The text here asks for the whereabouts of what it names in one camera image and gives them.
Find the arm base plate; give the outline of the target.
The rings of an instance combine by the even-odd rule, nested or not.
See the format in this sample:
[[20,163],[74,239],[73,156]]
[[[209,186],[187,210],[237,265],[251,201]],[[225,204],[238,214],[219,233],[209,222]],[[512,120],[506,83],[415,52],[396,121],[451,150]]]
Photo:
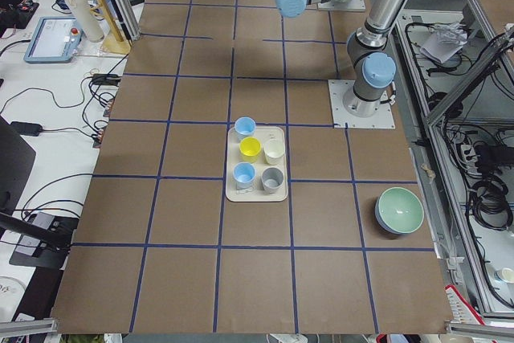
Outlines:
[[365,11],[365,0],[331,0],[330,2],[319,3],[317,9],[361,13]]
[[395,129],[394,95],[364,101],[354,93],[354,80],[328,80],[333,126],[341,129]]

